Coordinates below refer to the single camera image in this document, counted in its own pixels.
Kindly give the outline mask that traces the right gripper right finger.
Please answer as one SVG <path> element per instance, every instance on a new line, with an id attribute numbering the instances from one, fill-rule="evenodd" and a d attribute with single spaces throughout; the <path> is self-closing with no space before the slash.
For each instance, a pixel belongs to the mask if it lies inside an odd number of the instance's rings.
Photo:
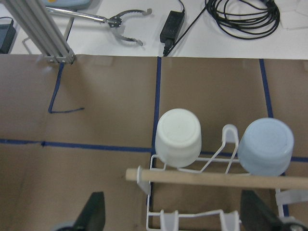
<path id="1" fill-rule="evenodd" d="M 246 231 L 289 230 L 289 227 L 252 190 L 242 190 L 241 222 Z"/>

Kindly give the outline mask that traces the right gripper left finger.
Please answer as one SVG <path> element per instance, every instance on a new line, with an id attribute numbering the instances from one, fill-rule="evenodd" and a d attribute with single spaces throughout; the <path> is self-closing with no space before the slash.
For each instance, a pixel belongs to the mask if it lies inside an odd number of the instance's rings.
<path id="1" fill-rule="evenodd" d="M 103 231 L 105 227 L 103 192 L 93 192 L 74 222 L 56 225 L 52 231 Z"/>

